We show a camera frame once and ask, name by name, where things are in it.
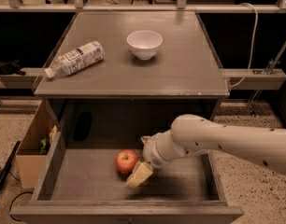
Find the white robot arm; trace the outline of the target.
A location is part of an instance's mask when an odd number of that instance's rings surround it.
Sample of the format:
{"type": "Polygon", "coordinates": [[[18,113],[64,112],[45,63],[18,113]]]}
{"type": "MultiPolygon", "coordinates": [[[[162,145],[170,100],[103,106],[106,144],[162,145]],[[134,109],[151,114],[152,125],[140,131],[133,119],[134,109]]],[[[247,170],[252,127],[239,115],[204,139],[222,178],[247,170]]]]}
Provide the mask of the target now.
{"type": "Polygon", "coordinates": [[[286,129],[221,125],[196,115],[181,115],[164,133],[143,136],[143,161],[126,186],[134,189],[171,161],[219,150],[286,175],[286,129]]]}

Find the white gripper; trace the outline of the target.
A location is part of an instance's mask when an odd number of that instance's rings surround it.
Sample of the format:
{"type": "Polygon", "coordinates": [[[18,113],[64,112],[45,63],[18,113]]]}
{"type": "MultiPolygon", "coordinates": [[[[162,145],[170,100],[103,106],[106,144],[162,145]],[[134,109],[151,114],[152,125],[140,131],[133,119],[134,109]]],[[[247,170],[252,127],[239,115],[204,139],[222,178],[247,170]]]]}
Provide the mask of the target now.
{"type": "Polygon", "coordinates": [[[134,189],[145,182],[152,174],[153,168],[163,168],[171,161],[187,155],[187,149],[177,144],[170,131],[153,136],[141,136],[144,161],[138,161],[126,180],[126,186],[134,189]]]}

